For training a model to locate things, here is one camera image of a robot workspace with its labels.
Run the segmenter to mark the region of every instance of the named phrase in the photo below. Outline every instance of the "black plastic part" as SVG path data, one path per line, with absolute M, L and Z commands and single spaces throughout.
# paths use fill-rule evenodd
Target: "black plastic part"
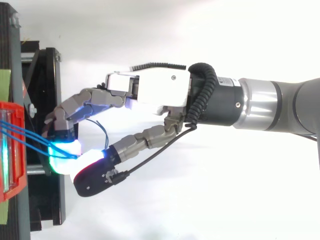
M 108 149 L 104 149 L 102 152 L 104 157 L 108 158 L 114 166 L 121 163 L 118 152 L 113 145 L 110 145 Z
M 276 104 L 276 111 L 274 115 L 274 119 L 271 123 L 271 125 L 265 130 L 265 131 L 270 131 L 272 130 L 278 123 L 281 111 L 282 111 L 282 93 L 281 89 L 275 81 L 271 81 L 271 83 L 274 85 L 275 91 L 276 91 L 276 96 L 277 96 L 277 104 Z
M 40 49 L 40 41 L 21 41 L 22 53 L 35 53 L 37 49 Z
M 187 66 L 185 65 L 178 65 L 178 64 L 170 64 L 170 63 L 162 63 L 162 62 L 149 62 L 146 64 L 136 65 L 130 67 L 131 71 L 139 71 L 143 69 L 149 68 L 167 68 L 167 69 L 178 69 L 178 70 L 186 70 Z
M 27 95 L 24 98 L 25 108 L 28 108 L 27 96 L 30 103 L 33 103 L 37 108 L 37 113 L 34 118 L 30 118 L 25 111 L 25 128 L 42 134 L 42 129 L 45 126 L 46 115 L 54 110 L 61 103 L 61 87 L 60 87 L 60 65 L 56 61 L 58 51 L 55 48 L 46 48 L 39 50 L 37 41 L 29 44 L 24 42 L 22 46 L 23 52 L 37 52 L 34 58 L 35 66 L 30 69 L 30 63 L 22 64 L 22 76 L 25 81 L 28 78 Z M 78 128 L 76 126 L 69 133 L 73 138 L 77 139 Z M 30 139 L 27 139 L 29 144 L 34 145 Z M 44 152 L 48 149 L 41 145 Z M 28 165 L 42 164 L 44 170 L 49 171 L 49 158 L 38 154 L 36 151 L 26 149 L 26 161 Z M 29 212 L 30 212 L 30 228 L 31 231 L 40 231 L 41 221 L 52 220 L 53 225 L 61 225 L 66 219 L 65 207 L 65 178 L 63 175 L 54 172 L 47 175 L 29 175 Z
M 196 74 L 191 74 L 191 79 L 189 104 L 192 104 L 205 83 L 204 78 Z M 244 94 L 240 86 L 217 84 L 199 117 L 199 123 L 231 126 L 239 119 L 243 104 Z
M 111 187 L 113 183 L 108 182 L 105 175 L 114 169 L 115 165 L 107 156 L 80 171 L 73 180 L 79 196 L 90 197 Z

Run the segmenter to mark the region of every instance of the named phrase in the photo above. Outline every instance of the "black metal bracket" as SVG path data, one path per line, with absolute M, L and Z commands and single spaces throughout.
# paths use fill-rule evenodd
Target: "black metal bracket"
M 55 48 L 39 49 L 38 41 L 21 42 L 21 53 L 34 53 L 29 62 L 22 61 L 24 91 L 25 128 L 37 134 L 42 133 L 47 114 L 61 103 L 60 63 Z M 29 106 L 33 104 L 37 113 L 32 118 Z M 38 146 L 47 152 L 45 146 Z M 29 210 L 31 231 L 40 231 L 41 221 L 53 220 L 61 225 L 66 219 L 65 179 L 63 175 L 51 172 L 49 158 L 27 149 L 28 165 L 43 165 L 46 174 L 28 175 Z

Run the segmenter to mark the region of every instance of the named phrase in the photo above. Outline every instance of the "white wall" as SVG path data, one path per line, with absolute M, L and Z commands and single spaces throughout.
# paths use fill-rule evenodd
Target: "white wall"
M 11 0 L 21 38 L 63 54 L 63 99 L 114 65 L 206 62 L 223 77 L 320 77 L 318 0 Z M 111 144 L 162 119 L 112 109 L 95 117 Z M 103 133 L 80 125 L 83 149 Z M 154 151 L 128 161 L 130 168 Z M 32 240 L 315 240 L 316 143 L 272 132 L 199 126 L 125 182 L 81 198 L 67 178 L 67 219 Z

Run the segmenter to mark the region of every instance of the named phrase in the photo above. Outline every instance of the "robotic hand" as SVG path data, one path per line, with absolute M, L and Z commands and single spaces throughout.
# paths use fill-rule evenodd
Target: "robotic hand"
M 148 63 L 130 67 L 128 72 L 108 74 L 105 84 L 83 89 L 65 100 L 46 117 L 42 136 L 54 142 L 72 142 L 74 124 L 112 107 L 148 109 L 158 115 L 168 112 L 164 125 L 124 137 L 75 174 L 78 194 L 89 197 L 122 182 L 195 130 L 198 122 L 303 136 L 320 134 L 319 90 L 320 78 L 301 83 L 235 80 L 217 77 L 206 63 L 194 64 L 188 71 L 183 65 Z M 184 122 L 190 129 L 179 134 Z M 144 149 L 160 147 L 129 171 L 115 168 Z

